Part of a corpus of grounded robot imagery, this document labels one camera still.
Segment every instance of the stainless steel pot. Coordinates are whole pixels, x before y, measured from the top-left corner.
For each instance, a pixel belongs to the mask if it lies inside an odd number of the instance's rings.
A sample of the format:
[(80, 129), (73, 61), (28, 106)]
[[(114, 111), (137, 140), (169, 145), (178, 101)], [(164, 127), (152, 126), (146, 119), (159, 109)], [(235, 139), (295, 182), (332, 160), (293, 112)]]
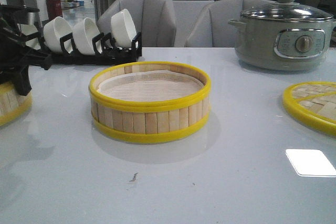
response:
[(230, 19), (238, 29), (236, 53), (242, 61), (274, 70), (308, 70), (325, 61), (333, 16), (294, 0), (278, 0)]

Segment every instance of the white table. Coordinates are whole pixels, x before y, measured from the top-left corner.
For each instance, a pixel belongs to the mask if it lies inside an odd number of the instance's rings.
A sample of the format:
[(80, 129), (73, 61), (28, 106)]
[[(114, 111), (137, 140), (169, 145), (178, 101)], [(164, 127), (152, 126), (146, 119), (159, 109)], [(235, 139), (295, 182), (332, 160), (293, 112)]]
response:
[(116, 141), (90, 115), (88, 84), (105, 67), (30, 67), (33, 106), (0, 127), (1, 224), (335, 222), (336, 178), (299, 176), (286, 150), (320, 150), (336, 167), (336, 138), (294, 120), (281, 95), (336, 81), (336, 50), (307, 72), (257, 69), (232, 48), (144, 48), (141, 60), (206, 71), (208, 123), (165, 144)]

